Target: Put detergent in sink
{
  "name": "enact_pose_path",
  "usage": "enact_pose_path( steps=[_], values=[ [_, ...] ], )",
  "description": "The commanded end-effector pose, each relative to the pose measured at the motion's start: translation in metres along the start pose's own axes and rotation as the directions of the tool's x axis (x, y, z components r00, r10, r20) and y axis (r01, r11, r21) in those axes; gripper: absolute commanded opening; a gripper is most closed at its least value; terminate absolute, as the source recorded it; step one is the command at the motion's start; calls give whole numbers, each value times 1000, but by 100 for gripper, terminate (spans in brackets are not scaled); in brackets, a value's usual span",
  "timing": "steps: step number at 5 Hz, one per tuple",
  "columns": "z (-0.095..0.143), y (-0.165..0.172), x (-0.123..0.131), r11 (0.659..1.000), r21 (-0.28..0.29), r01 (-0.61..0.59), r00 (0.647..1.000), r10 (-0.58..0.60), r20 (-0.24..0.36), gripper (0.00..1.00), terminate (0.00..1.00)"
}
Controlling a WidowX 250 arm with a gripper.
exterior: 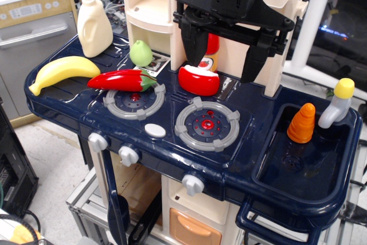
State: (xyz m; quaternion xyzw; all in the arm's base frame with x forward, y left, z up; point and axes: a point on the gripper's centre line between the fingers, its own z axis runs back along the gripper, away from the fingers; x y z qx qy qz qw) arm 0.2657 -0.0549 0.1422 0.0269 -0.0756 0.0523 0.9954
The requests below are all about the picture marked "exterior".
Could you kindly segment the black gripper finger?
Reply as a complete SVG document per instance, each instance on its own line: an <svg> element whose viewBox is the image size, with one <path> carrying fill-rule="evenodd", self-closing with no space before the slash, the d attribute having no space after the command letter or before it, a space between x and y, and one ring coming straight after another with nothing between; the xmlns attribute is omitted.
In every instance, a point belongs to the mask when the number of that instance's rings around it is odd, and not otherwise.
<svg viewBox="0 0 367 245"><path fill-rule="evenodd" d="M269 57L274 57L276 48L272 46L276 31L273 29L260 29L259 38L249 46L245 57L241 83L255 81Z"/></svg>
<svg viewBox="0 0 367 245"><path fill-rule="evenodd" d="M181 38L187 61L198 66L203 58L208 43L208 32L204 29L207 20L186 12L180 19Z"/></svg>

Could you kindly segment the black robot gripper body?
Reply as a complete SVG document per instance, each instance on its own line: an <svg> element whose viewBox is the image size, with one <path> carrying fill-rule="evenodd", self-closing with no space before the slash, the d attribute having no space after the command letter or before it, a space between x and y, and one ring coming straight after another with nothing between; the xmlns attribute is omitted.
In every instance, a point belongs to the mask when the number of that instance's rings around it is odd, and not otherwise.
<svg viewBox="0 0 367 245"><path fill-rule="evenodd" d="M180 19L186 12L195 12L206 19L204 29L211 34L251 45L260 36L260 29L276 31L272 46L284 48L294 22L270 8L263 0L176 0L174 20L180 28Z"/></svg>

